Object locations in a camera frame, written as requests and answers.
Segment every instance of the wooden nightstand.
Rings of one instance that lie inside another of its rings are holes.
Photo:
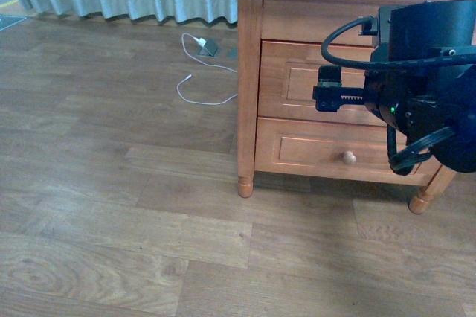
[[[254,171],[421,186],[410,209],[421,214],[455,173],[434,158],[406,177],[387,162],[385,123],[363,106],[317,112],[312,87],[325,64],[320,43],[380,6],[426,0],[239,0],[239,194],[253,192]],[[368,60],[371,39],[357,28],[339,37],[332,52]],[[363,73],[344,69],[345,86],[363,86]],[[405,137],[399,137],[400,148]]]

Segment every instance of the white cable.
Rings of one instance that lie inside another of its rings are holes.
[[[195,58],[195,57],[194,57],[193,55],[191,55],[191,54],[187,51],[187,49],[185,48],[185,41],[184,41],[185,36],[189,36],[190,38],[193,38],[193,39],[194,39],[200,46],[202,46],[202,47],[205,45],[206,42],[205,42],[203,39],[198,39],[198,38],[192,36],[192,35],[189,34],[189,33],[183,33],[183,34],[181,35],[181,45],[182,45],[182,47],[183,47],[184,52],[186,53],[186,55],[188,55],[190,58],[192,58],[192,59],[195,60],[196,62],[199,62],[200,64],[203,64],[203,65],[206,65],[206,66],[210,66],[210,67],[213,67],[213,68],[221,68],[221,69],[225,69],[225,70],[231,71],[231,72],[233,72],[233,73],[237,73],[236,70],[231,69],[231,68],[227,68],[226,66],[208,64],[208,63],[206,63],[206,62],[201,61],[201,60],[198,59],[198,58]],[[189,75],[188,77],[186,77],[185,79],[183,79],[180,83],[178,83],[178,84],[177,84],[177,87],[176,87],[176,88],[177,88],[178,95],[180,95],[180,97],[181,97],[184,101],[186,101],[186,102],[188,102],[188,103],[196,103],[196,104],[198,104],[198,105],[215,106],[215,105],[222,105],[222,104],[224,104],[224,103],[227,103],[227,102],[230,101],[231,99],[233,99],[233,98],[235,98],[236,96],[238,96],[238,94],[232,95],[232,96],[230,96],[228,99],[226,99],[226,100],[224,100],[224,101],[221,101],[221,102],[219,102],[219,103],[202,103],[202,102],[200,102],[200,101],[188,100],[187,98],[184,97],[184,95],[181,94],[181,92],[180,92],[180,86],[181,86],[183,83],[185,83],[187,80],[191,79],[191,78],[192,78],[192,75]]]

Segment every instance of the drawer knob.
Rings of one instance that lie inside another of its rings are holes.
[[[344,161],[345,164],[354,164],[356,162],[356,157],[354,156],[352,151],[346,151],[344,152],[342,161]]]

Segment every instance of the black cord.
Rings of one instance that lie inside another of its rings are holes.
[[[454,130],[451,127],[443,127],[442,129],[439,129],[431,133],[430,135],[426,135],[420,140],[415,141],[410,146],[407,146],[405,149],[395,154],[396,147],[395,149],[393,149],[393,147],[390,145],[390,139],[389,139],[390,131],[388,127],[387,127],[387,145],[388,145],[388,155],[389,155],[388,161],[390,162],[390,167],[392,168],[392,171],[397,174],[400,174],[401,176],[406,176],[408,173],[410,173],[411,169],[413,168],[415,164],[427,161],[432,156],[430,152],[419,154],[421,151],[427,148],[431,148],[435,144],[439,144],[440,142],[447,140],[448,138],[451,138],[454,135],[456,135]],[[402,174],[402,172],[405,172],[405,168],[408,169],[408,167],[411,167],[410,171],[406,174]]]
[[[476,54],[462,54],[453,55],[450,57],[434,57],[428,59],[418,60],[400,60],[394,62],[362,62],[358,60],[347,60],[344,58],[334,57],[329,52],[329,45],[337,39],[338,36],[347,32],[349,29],[369,23],[373,17],[363,17],[343,25],[339,29],[333,31],[322,43],[321,54],[328,62],[343,66],[345,68],[360,69],[360,70],[399,70],[408,68],[428,68],[436,66],[453,66],[476,64]]]

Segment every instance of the drawer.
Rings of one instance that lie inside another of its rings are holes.
[[[399,149],[404,147],[405,138],[399,135]],[[355,164],[344,163],[346,151],[356,157]],[[258,171],[426,185],[439,167],[433,158],[408,176],[393,173],[387,161],[386,129],[382,127],[258,119]]]
[[[372,48],[337,46],[335,55],[354,60],[369,60]],[[329,64],[321,56],[319,45],[263,41],[261,51],[258,115],[386,126],[365,106],[342,106],[338,112],[318,112],[312,90],[318,82],[321,65]],[[364,86],[364,72],[343,68],[344,86]]]
[[[379,6],[318,1],[264,0],[263,39],[323,42],[329,34],[358,17],[376,16]],[[342,34],[336,43],[372,45],[370,36],[359,36],[360,28]]]

